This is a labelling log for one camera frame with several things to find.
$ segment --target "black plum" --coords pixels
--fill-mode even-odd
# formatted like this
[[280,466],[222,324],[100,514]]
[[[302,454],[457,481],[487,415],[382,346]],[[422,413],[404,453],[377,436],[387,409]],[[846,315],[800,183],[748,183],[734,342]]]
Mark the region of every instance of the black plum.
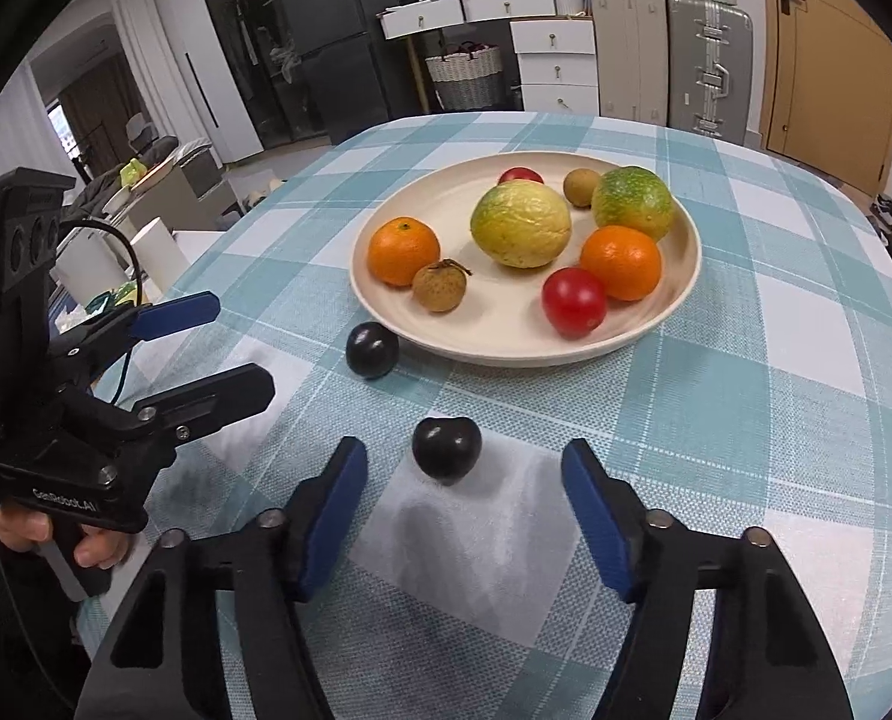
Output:
[[482,434],[468,416],[428,416],[412,433],[412,454],[425,474],[450,484],[469,473],[479,452]]
[[364,379],[377,379],[399,362],[399,336],[378,322],[353,327],[346,339],[346,365]]

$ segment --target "tablecloth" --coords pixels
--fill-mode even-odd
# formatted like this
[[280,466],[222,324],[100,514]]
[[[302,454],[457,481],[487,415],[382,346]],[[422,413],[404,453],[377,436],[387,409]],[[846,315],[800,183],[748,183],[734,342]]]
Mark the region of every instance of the tablecloth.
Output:
[[[639,343],[582,364],[496,370],[406,348],[390,375],[356,378],[343,348],[367,319],[347,272],[363,221],[430,170],[517,149],[658,172],[702,235],[692,296]],[[647,506],[713,533],[774,533],[855,717],[891,706],[892,263],[860,211],[818,177],[616,119],[401,119],[291,178],[172,295],[198,290],[219,295],[219,318],[137,348],[124,403],[246,361],[270,370],[276,397],[161,472],[137,554],[80,613],[92,650],[158,533],[238,528],[284,504],[350,434],[368,447],[369,483],[332,581],[302,614],[337,717],[589,717],[630,613],[601,586],[562,492],[559,453],[581,436]],[[99,395],[116,379],[112,370]],[[440,488],[416,470],[409,437],[429,413],[483,429],[468,483]],[[231,698],[249,717],[220,595]],[[677,717],[692,716],[710,621],[701,592]]]

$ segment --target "white curtain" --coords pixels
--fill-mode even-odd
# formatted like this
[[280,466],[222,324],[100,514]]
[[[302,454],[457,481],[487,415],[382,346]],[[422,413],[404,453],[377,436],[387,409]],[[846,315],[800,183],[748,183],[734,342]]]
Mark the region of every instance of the white curtain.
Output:
[[160,135],[180,143],[208,138],[169,49],[154,0],[110,0],[126,60]]
[[76,179],[71,199],[83,188],[63,143],[49,122],[39,87],[28,61],[17,67],[0,93],[0,175],[15,167],[64,173]]

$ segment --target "plastic bag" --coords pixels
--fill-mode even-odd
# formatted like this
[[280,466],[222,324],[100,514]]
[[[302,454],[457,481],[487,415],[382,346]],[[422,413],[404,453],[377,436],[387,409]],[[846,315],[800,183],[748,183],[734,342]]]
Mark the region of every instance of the plastic bag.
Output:
[[133,157],[123,166],[122,170],[119,171],[119,182],[125,187],[136,186],[136,184],[139,183],[140,178],[142,178],[143,175],[146,175],[147,172],[149,172],[149,168]]

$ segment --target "black cable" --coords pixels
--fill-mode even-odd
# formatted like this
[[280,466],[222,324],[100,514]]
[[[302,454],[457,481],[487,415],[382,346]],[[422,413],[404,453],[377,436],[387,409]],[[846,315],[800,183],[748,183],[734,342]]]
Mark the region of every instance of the black cable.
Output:
[[[142,273],[140,272],[140,261],[139,258],[137,258],[136,250],[133,249],[133,245],[129,242],[129,239],[126,238],[121,231],[113,227],[113,225],[105,223],[105,221],[100,221],[97,218],[80,218],[79,220],[64,221],[60,228],[60,238],[63,237],[65,231],[75,227],[88,227],[92,230],[101,230],[102,232],[112,235],[123,245],[133,265],[133,277],[136,279],[136,305],[142,306]],[[132,349],[126,352],[126,358],[122,363],[122,373],[119,375],[119,385],[116,387],[116,394],[113,395],[113,399],[109,401],[113,405],[116,404],[116,401],[118,401],[119,396],[122,394],[122,388],[126,386],[126,373],[129,371],[129,361],[132,359],[132,355]]]
[[30,637],[29,632],[26,630],[25,622],[22,621],[22,614],[20,613],[19,604],[16,603],[16,596],[13,595],[12,586],[9,584],[9,578],[6,576],[6,566],[2,563],[2,555],[0,554],[0,575],[2,576],[2,584],[6,588],[6,595],[9,597],[9,603],[12,605],[13,613],[16,615],[16,622],[19,624],[20,631],[22,631],[22,638],[25,640],[26,646],[29,648],[29,652],[32,655],[33,661],[36,661],[36,666],[39,666],[39,671],[41,675],[43,675],[43,679],[46,680],[46,684],[49,685],[49,689],[52,690],[53,693],[56,694],[56,698],[58,698],[68,709],[70,712],[75,712],[76,704],[73,701],[70,701],[65,693],[59,689],[59,685],[52,680],[52,677],[49,675],[49,671],[46,671],[46,666],[43,665],[43,662],[39,659],[39,653],[36,652],[36,647],[32,643],[32,637]]

